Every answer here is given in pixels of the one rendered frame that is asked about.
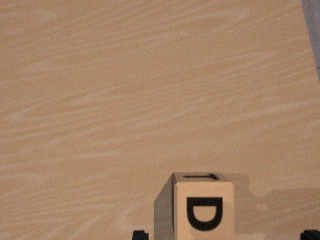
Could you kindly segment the tan block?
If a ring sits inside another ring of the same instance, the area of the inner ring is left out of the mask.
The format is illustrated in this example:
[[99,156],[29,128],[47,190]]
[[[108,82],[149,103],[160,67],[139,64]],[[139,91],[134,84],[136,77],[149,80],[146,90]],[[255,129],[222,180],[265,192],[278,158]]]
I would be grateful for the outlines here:
[[175,240],[234,240],[234,185],[219,172],[171,175]]

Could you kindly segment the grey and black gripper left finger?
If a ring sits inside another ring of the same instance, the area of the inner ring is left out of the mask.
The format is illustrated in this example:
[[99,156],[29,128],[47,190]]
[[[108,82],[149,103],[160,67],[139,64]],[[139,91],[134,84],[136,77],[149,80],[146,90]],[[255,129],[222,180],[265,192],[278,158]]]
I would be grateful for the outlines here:
[[149,233],[144,230],[134,230],[132,240],[149,240]]

